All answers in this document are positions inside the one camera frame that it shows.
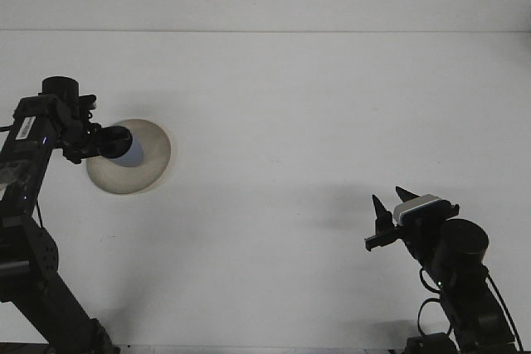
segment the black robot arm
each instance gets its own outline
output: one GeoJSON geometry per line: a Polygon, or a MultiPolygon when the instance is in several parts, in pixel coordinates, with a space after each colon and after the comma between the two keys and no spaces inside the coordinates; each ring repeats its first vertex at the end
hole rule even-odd
{"type": "MultiPolygon", "coordinates": [[[[400,187],[403,203],[393,214],[374,196],[376,235],[365,240],[368,250],[402,239],[412,256],[437,285],[441,304],[460,352],[514,354],[514,336],[504,312],[486,283],[482,264],[489,245],[475,223],[453,218],[459,207],[437,196],[417,196],[400,187]]],[[[408,353],[457,352],[444,333],[410,338],[408,353]]]]}
{"type": "Polygon", "coordinates": [[[75,80],[48,78],[13,115],[0,152],[0,300],[13,302],[58,354],[110,354],[116,347],[57,273],[56,243],[32,218],[54,148],[74,163],[129,149],[130,132],[91,123],[95,96],[78,91],[75,80]]]}

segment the wire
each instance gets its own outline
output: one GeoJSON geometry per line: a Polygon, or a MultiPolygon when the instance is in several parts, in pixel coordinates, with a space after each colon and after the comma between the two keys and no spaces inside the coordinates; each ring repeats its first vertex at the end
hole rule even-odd
{"type": "Polygon", "coordinates": [[[516,338],[516,342],[518,342],[518,347],[521,352],[524,351],[524,346],[522,346],[522,341],[520,340],[520,335],[518,334],[518,331],[516,330],[516,326],[514,325],[513,317],[511,317],[511,313],[509,312],[509,309],[507,308],[507,305],[505,304],[504,298],[501,297],[501,293],[498,290],[498,287],[494,283],[494,280],[490,276],[490,274],[487,274],[487,279],[489,280],[490,284],[492,285],[492,288],[496,292],[496,295],[498,296],[499,303],[501,304],[501,307],[504,308],[505,315],[507,315],[507,319],[509,320],[509,323],[511,324],[511,328],[513,329],[514,337],[516,338]]]}
{"type": "Polygon", "coordinates": [[[428,282],[426,282],[426,280],[424,279],[424,274],[422,273],[422,271],[426,271],[424,267],[421,267],[421,269],[418,272],[418,276],[421,278],[421,282],[424,288],[428,289],[432,293],[441,294],[441,291],[439,289],[435,289],[431,287],[430,285],[428,285],[428,282]]]}
{"type": "Polygon", "coordinates": [[[42,224],[42,214],[41,214],[41,207],[39,206],[39,201],[36,201],[37,204],[37,214],[39,216],[39,221],[41,223],[41,228],[44,228],[44,225],[42,224]]]}
{"type": "MultiPolygon", "coordinates": [[[[424,302],[422,302],[421,307],[419,308],[419,310],[418,310],[418,314],[417,314],[417,329],[418,329],[418,332],[421,334],[421,336],[425,336],[425,335],[426,335],[426,334],[424,333],[424,331],[422,330],[422,328],[421,328],[421,314],[422,314],[422,309],[423,309],[428,303],[439,303],[439,304],[441,304],[441,300],[438,299],[438,298],[427,298],[426,300],[424,300],[424,302]]],[[[446,332],[446,335],[447,335],[447,336],[450,336],[450,333],[451,333],[451,331],[452,331],[453,329],[454,329],[454,328],[450,325],[450,327],[448,328],[448,331],[446,332]]]]}

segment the sticker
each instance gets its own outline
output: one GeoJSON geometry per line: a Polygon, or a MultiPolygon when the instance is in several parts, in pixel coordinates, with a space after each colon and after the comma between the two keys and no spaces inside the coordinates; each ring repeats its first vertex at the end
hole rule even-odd
{"type": "Polygon", "coordinates": [[[33,122],[35,122],[35,116],[27,116],[24,119],[24,122],[22,122],[22,126],[20,127],[20,130],[18,131],[18,134],[15,139],[25,140],[27,136],[30,135],[30,130],[32,130],[33,122]]]}

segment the label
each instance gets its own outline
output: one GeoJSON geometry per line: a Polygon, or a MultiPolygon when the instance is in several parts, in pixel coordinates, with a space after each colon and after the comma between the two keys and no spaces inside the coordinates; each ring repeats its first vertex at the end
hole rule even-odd
{"type": "Polygon", "coordinates": [[[24,119],[24,122],[22,122],[22,126],[20,127],[20,130],[18,131],[17,136],[15,137],[16,140],[25,140],[27,136],[30,135],[30,131],[32,130],[33,122],[35,122],[35,116],[27,116],[24,119]]]}

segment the black cable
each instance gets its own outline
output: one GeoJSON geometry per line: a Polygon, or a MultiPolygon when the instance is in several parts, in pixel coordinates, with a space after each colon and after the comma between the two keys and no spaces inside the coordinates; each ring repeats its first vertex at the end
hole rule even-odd
{"type": "Polygon", "coordinates": [[[520,340],[520,335],[518,334],[518,331],[516,330],[516,325],[514,325],[513,317],[511,317],[511,313],[509,312],[509,309],[507,308],[507,305],[505,304],[504,298],[501,297],[501,293],[498,290],[498,287],[494,283],[494,280],[490,276],[490,274],[487,274],[487,279],[489,280],[490,284],[492,285],[492,289],[496,292],[496,295],[498,296],[499,303],[501,304],[501,307],[504,308],[505,315],[507,315],[507,319],[509,320],[509,323],[511,324],[511,328],[513,329],[514,337],[516,338],[516,342],[518,342],[518,347],[521,352],[524,351],[524,346],[522,346],[522,341],[520,340]]]}
{"type": "Polygon", "coordinates": [[[41,228],[44,228],[44,225],[42,224],[42,214],[41,214],[41,208],[39,207],[39,201],[36,201],[37,204],[37,214],[39,216],[39,221],[41,222],[41,228]]]}
{"type": "Polygon", "coordinates": [[[441,294],[441,291],[439,289],[435,289],[431,287],[430,285],[428,285],[428,282],[426,282],[426,280],[424,279],[424,274],[422,274],[422,271],[426,271],[424,267],[422,267],[418,272],[418,275],[421,278],[421,282],[424,288],[428,289],[432,293],[441,294]]]}
{"type": "MultiPolygon", "coordinates": [[[[438,299],[438,298],[427,298],[426,300],[424,300],[424,302],[422,302],[421,307],[419,308],[418,314],[417,314],[417,329],[418,329],[418,332],[421,334],[421,336],[425,336],[426,335],[424,333],[424,331],[422,330],[422,328],[421,328],[421,314],[422,314],[422,309],[428,303],[439,303],[439,304],[441,304],[441,300],[438,299]]],[[[446,332],[446,335],[450,336],[450,333],[451,333],[452,330],[453,330],[453,327],[450,325],[450,327],[448,328],[448,332],[446,332]]]]}

